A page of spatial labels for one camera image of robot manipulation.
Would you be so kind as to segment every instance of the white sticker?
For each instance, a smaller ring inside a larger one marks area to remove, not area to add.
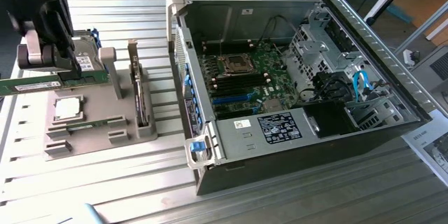
[[[234,124],[236,129],[250,127],[250,121],[249,120],[234,121],[233,124]]]
[[[253,9],[242,9],[241,15],[252,15]]]
[[[92,127],[93,127],[93,125],[85,125],[85,126],[69,128],[68,131],[76,131],[76,130],[88,129],[88,128],[92,128]]]
[[[94,70],[90,58],[88,56],[77,56],[76,61],[78,63],[78,66],[81,67],[81,71]]]
[[[61,84],[58,81],[48,81],[48,82],[41,82],[36,84],[25,84],[25,85],[17,85],[14,86],[17,91],[25,91],[25,90],[32,90],[32,89],[45,89],[45,88],[52,88],[52,87],[60,87]]]

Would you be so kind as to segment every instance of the aluminum table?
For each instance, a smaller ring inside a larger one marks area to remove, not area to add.
[[[89,203],[118,223],[446,223],[448,191],[401,139],[362,156],[217,193],[194,195],[165,45],[165,0],[68,0],[128,67],[128,39],[149,73],[158,138],[45,162],[45,93],[6,97],[0,223],[54,223]],[[14,68],[12,76],[33,76]]]

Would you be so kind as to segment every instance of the motherboard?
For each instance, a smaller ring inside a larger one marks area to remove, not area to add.
[[[297,92],[274,45],[249,52],[198,56],[208,97],[218,120],[289,109]]]

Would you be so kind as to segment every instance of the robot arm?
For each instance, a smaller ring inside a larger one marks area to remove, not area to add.
[[[2,0],[14,30],[26,39],[17,46],[21,69],[60,72],[62,79],[80,76],[72,41],[73,27],[66,0]]]

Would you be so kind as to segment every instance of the power supply label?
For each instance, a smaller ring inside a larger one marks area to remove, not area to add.
[[[297,138],[301,134],[289,112],[258,117],[264,138],[269,144],[281,143]]]

